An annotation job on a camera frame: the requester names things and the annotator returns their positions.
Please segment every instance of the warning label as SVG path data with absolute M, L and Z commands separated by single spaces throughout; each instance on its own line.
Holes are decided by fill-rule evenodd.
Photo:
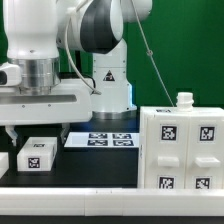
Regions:
M 115 82 L 115 79 L 114 79 L 113 74 L 111 73 L 111 71 L 109 71 L 107 73 L 107 75 L 105 76 L 105 78 L 104 78 L 103 81 L 106 81 L 106 82 Z

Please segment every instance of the table surface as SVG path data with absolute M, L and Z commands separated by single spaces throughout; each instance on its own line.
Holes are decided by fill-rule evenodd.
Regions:
M 10 155 L 10 169 L 0 180 L 0 187 L 127 187 L 137 186 L 138 149 L 72 149 L 60 142 L 60 125 L 20 126 L 16 128 L 19 144 L 14 148 L 3 128 L 0 129 L 0 151 Z M 139 119 L 91 120 L 71 124 L 72 132 L 135 133 Z M 51 172 L 19 173 L 16 155 L 28 137 L 58 137 L 58 153 Z M 0 216 L 0 223 L 78 223 L 78 224 L 221 224 L 223 217 L 52 217 Z

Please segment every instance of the white cable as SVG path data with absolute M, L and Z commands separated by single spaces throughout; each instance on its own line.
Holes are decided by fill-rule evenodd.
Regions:
M 164 91 L 165 91 L 165 93 L 166 93 L 166 95 L 167 95 L 167 97 L 168 97 L 171 105 L 174 107 L 174 104 L 173 104 L 173 102 L 171 100 L 171 97 L 170 97 L 170 95 L 169 95 L 169 93 L 168 93 L 168 91 L 166 89 L 166 86 L 165 86 L 165 84 L 164 84 L 164 82 L 162 80 L 162 77 L 160 75 L 159 69 L 157 68 L 156 63 L 155 63 L 155 61 L 153 59 L 153 52 L 150 50 L 149 45 L 148 45 L 148 42 L 146 40 L 146 36 L 145 36 L 144 31 L 143 31 L 142 25 L 140 23 L 140 19 L 139 19 L 139 16 L 138 16 L 138 12 L 137 12 L 137 9 L 136 9 L 134 0 L 131 0 L 131 1 L 132 1 L 132 4 L 133 4 L 133 8 L 134 8 L 134 11 L 135 11 L 135 15 L 136 15 L 136 18 L 137 18 L 137 22 L 138 22 L 139 29 L 140 29 L 141 34 L 142 34 L 142 38 L 143 38 L 143 40 L 145 42 L 145 46 L 146 46 L 146 49 L 147 49 L 147 55 L 150 57 L 150 59 L 152 61 L 152 65 L 153 65 L 153 67 L 154 67 L 154 69 L 156 71 L 156 74 L 157 74 L 157 76 L 158 76 L 158 78 L 160 80 L 160 83 L 161 83 L 161 85 L 162 85 L 162 87 L 163 87 L 163 89 L 164 89 Z
M 88 2 L 88 0 L 84 0 L 82 1 L 79 5 L 78 5 L 78 10 L 80 10 L 81 7 L 83 7 L 85 5 L 85 3 Z M 99 92 L 98 90 L 96 90 L 95 88 L 93 88 L 86 80 L 85 78 L 82 76 L 82 74 L 79 72 L 79 70 L 77 69 L 75 63 L 73 62 L 73 59 L 72 59 L 72 56 L 70 54 L 70 51 L 69 51 L 69 47 L 68 47 L 68 27 L 69 27 L 69 24 L 71 22 L 71 17 L 72 17 L 72 12 L 70 13 L 69 15 L 69 19 L 68 19 L 68 22 L 67 22 L 67 25 L 66 25 L 66 28 L 65 28 L 65 50 L 66 50 L 66 53 L 67 53 L 67 56 L 68 56 L 68 59 L 69 59 L 69 62 L 72 66 L 72 68 L 74 69 L 74 71 L 76 72 L 76 74 L 78 75 L 78 77 L 90 88 L 93 90 L 93 93 L 94 94 L 98 94 L 98 95 L 101 95 L 101 92 Z

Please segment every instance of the white cube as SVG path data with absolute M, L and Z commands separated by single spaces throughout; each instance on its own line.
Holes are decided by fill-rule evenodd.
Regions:
M 6 152 L 0 153 L 0 179 L 9 169 L 9 156 Z
M 57 138 L 31 137 L 17 155 L 18 171 L 50 171 L 57 153 Z

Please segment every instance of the green wall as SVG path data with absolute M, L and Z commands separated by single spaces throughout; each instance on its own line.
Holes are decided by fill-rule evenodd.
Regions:
M 0 62 L 6 60 L 7 41 L 0 5 Z M 154 59 L 176 102 L 179 91 L 194 93 L 196 106 L 224 107 L 224 0 L 154 0 L 143 22 Z M 128 42 L 128 80 L 138 106 L 168 106 L 164 91 L 146 56 L 138 26 L 125 26 Z M 63 51 L 62 70 L 67 70 Z M 91 56 L 82 53 L 85 73 L 91 73 Z

